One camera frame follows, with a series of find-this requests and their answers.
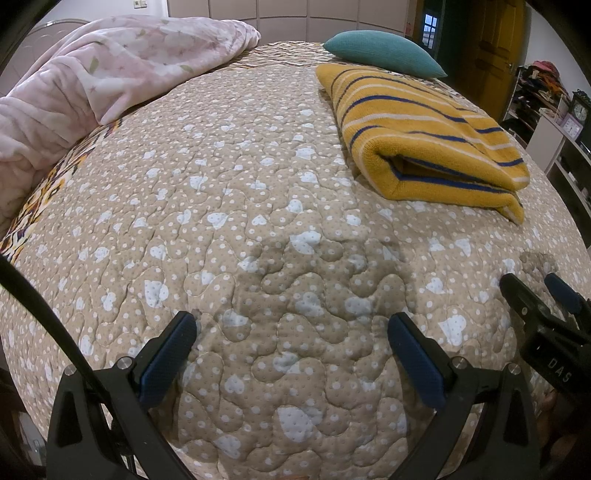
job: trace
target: wooden door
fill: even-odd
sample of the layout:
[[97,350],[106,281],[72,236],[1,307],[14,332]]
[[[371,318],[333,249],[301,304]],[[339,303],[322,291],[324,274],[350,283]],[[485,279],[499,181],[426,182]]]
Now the wooden door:
[[515,81],[525,0],[474,0],[457,89],[497,121]]

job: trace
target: window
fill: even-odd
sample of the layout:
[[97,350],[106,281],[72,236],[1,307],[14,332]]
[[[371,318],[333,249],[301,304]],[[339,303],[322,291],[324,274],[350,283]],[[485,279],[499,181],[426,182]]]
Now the window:
[[435,42],[435,29],[437,28],[437,17],[425,14],[425,23],[423,25],[423,45],[429,50],[433,49]]

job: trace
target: blue stripe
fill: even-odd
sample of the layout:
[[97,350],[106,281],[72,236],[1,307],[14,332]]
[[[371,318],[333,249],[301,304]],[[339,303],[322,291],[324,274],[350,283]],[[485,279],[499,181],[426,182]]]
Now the blue stripe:
[[502,132],[503,129],[501,127],[489,127],[489,128],[475,128],[478,133],[480,134],[491,134],[493,132]]
[[355,135],[353,135],[353,137],[351,138],[351,142],[349,142],[349,151],[352,153],[353,152],[353,144],[355,143],[355,140],[358,139],[358,137],[365,132],[366,130],[371,130],[372,128],[385,128],[385,127],[381,127],[380,125],[368,125],[366,127],[360,128],[359,130],[357,130],[355,132]]
[[457,122],[459,124],[467,124],[468,123],[462,117],[447,115],[447,114],[443,113],[442,111],[437,110],[436,108],[433,108],[432,106],[426,105],[425,103],[416,102],[414,100],[408,100],[406,98],[395,97],[395,96],[391,96],[391,95],[370,95],[370,96],[367,96],[367,97],[360,98],[359,100],[355,100],[353,103],[351,103],[351,105],[349,105],[349,107],[347,108],[347,110],[345,111],[345,113],[343,114],[343,116],[342,116],[342,118],[340,120],[341,127],[342,127],[343,123],[345,122],[345,117],[347,116],[347,114],[354,107],[356,107],[360,103],[369,102],[370,100],[393,100],[395,102],[412,103],[414,105],[422,106],[424,108],[427,108],[429,110],[432,110],[435,113],[439,113],[439,115],[441,115],[441,116],[443,116],[443,117],[445,117],[448,120],[451,120],[453,122]]
[[[441,171],[442,173],[446,173],[448,175],[453,175],[453,176],[456,176],[456,177],[466,180],[466,181],[475,181],[477,183],[485,182],[485,180],[483,180],[483,179],[479,179],[477,177],[472,177],[470,175],[466,175],[465,173],[462,173],[462,172],[459,172],[456,170],[452,170],[451,168],[443,167],[441,165],[438,165],[436,163],[431,163],[426,160],[419,160],[418,158],[411,158],[411,157],[403,157],[403,159],[409,163],[414,163],[414,164],[420,165],[425,168],[430,168],[433,170]],[[508,190],[501,189],[501,188],[498,188],[497,191],[498,191],[498,193],[511,193]]]
[[[406,82],[403,82],[402,80],[397,80],[397,79],[394,79],[394,78],[387,78],[387,77],[378,77],[377,75],[366,75],[366,76],[363,76],[363,77],[358,77],[358,78],[356,78],[355,80],[351,81],[351,82],[350,82],[350,83],[349,83],[349,84],[348,84],[348,85],[345,87],[345,90],[343,91],[343,93],[341,94],[341,96],[339,97],[339,99],[337,100],[337,102],[336,102],[336,104],[335,104],[335,110],[337,110],[337,109],[339,108],[340,101],[341,101],[341,100],[343,99],[343,97],[345,96],[345,93],[347,93],[347,90],[349,90],[349,88],[350,88],[350,87],[351,87],[351,86],[352,86],[354,83],[356,83],[356,82],[358,82],[358,81],[360,81],[360,80],[365,80],[365,79],[379,79],[379,80],[386,80],[386,81],[388,81],[388,82],[392,82],[392,83],[400,83],[401,85],[404,85],[404,86],[406,86],[406,87],[409,87],[409,88],[413,88],[413,89],[415,89],[415,90],[418,90],[419,92],[428,93],[429,95],[436,96],[436,95],[435,95],[433,92],[430,92],[429,90],[425,90],[425,89],[423,89],[423,88],[419,88],[419,87],[416,87],[416,86],[414,86],[414,85],[409,85],[408,83],[406,83]],[[454,107],[456,110],[465,110],[464,108],[458,108],[458,107],[455,107],[455,106],[453,106],[453,105],[451,105],[451,104],[450,104],[450,106],[451,106],[451,107]]]
[[519,165],[520,163],[523,163],[523,158],[517,158],[517,160],[513,160],[513,161],[498,161],[497,165],[501,166],[501,167],[512,167],[514,165]]
[[390,170],[392,170],[392,173],[394,174],[394,176],[398,180],[401,180],[401,181],[419,181],[422,183],[444,185],[447,187],[454,187],[454,188],[462,189],[462,190],[478,190],[481,192],[488,192],[488,193],[511,193],[512,194],[512,192],[509,192],[507,190],[496,189],[494,187],[490,187],[488,185],[482,185],[480,183],[464,183],[464,182],[456,181],[456,180],[443,179],[441,177],[419,177],[417,175],[405,175],[396,169],[396,167],[394,166],[394,163],[392,162],[393,159],[384,158],[384,160],[386,162],[388,162],[388,165],[390,166]]
[[360,67],[357,69],[343,70],[342,72],[340,72],[333,80],[333,83],[330,84],[330,96],[331,97],[333,96],[333,89],[335,88],[335,82],[341,77],[341,75],[344,75],[347,72],[354,72],[355,70],[367,70],[367,67]]
[[[474,147],[475,149],[477,149],[478,151],[481,151],[475,144],[473,144],[472,142],[466,140],[465,138],[462,137],[456,137],[455,135],[439,135],[439,134],[432,134],[429,132],[423,132],[421,130],[413,130],[412,132],[407,132],[409,134],[422,134],[422,135],[427,135],[428,137],[435,137],[435,138],[440,138],[441,140],[449,140],[452,142],[459,142],[459,143],[466,143],[471,145],[472,147]],[[501,167],[512,167],[514,165],[519,165],[520,163],[523,163],[523,158],[517,158],[516,160],[510,160],[510,161],[506,161],[506,162],[499,162],[496,161],[496,164],[501,166]]]
[[451,142],[460,142],[460,143],[467,143],[472,145],[468,140],[462,137],[456,137],[455,135],[440,135],[440,134],[432,134],[430,132],[423,132],[422,130],[413,130],[412,132],[407,132],[409,134],[423,134],[427,135],[428,137],[435,137],[440,138],[441,140],[449,140]]

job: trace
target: clock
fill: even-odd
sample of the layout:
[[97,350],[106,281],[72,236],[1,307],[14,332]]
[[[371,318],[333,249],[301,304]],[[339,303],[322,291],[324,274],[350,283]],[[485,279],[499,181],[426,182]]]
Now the clock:
[[573,92],[573,101],[570,104],[569,112],[564,117],[562,128],[573,140],[577,140],[581,131],[587,123],[591,113],[591,100],[585,92],[577,90]]

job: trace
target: teal pillow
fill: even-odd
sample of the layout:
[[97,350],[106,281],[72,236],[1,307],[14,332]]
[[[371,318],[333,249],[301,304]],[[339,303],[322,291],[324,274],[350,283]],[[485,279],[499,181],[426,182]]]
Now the teal pillow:
[[425,50],[393,33],[378,30],[341,32],[327,41],[324,47],[341,59],[392,72],[424,79],[447,76]]

